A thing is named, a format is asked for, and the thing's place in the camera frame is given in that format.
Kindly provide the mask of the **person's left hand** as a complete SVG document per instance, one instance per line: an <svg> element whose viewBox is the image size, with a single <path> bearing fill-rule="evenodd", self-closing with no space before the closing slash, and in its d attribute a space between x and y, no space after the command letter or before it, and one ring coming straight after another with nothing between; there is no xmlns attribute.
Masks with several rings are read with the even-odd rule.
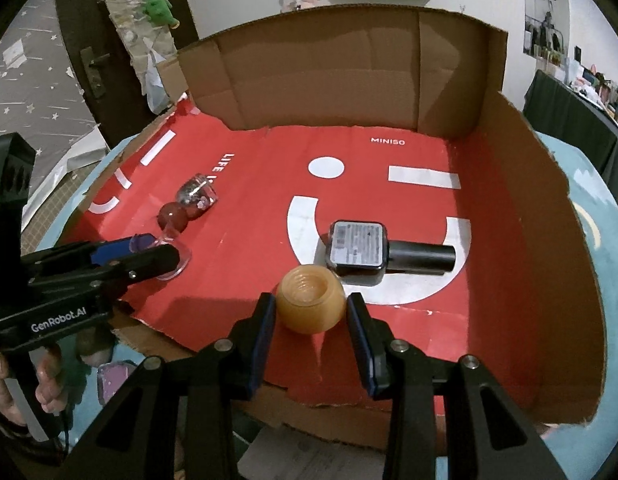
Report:
<svg viewBox="0 0 618 480"><path fill-rule="evenodd" d="M0 413L15 425L26 425L23 414L16 406L13 396L6 388L9 367L6 358L0 353ZM37 366L38 385L36 399L46 413L59 413L67 405L67 392L64 388L62 351L58 344L47 346Z"/></svg>

